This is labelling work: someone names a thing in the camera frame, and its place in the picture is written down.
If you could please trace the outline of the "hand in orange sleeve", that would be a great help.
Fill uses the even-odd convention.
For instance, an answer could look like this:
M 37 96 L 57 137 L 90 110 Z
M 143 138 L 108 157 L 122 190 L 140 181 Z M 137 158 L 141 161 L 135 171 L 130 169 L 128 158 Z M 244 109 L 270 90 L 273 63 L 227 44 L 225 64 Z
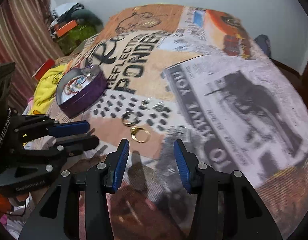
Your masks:
M 29 193 L 21 194 L 16 197 L 13 197 L 12 200 L 16 201 L 17 204 L 21 204 L 21 206 L 24 206 L 23 213 L 20 214 L 14 214 L 13 207 L 14 205 L 9 201 L 8 197 L 3 196 L 0 193 L 0 219 L 4 215 L 7 216 L 16 216 L 16 217 L 23 217 L 26 213 L 26 200 L 29 197 Z

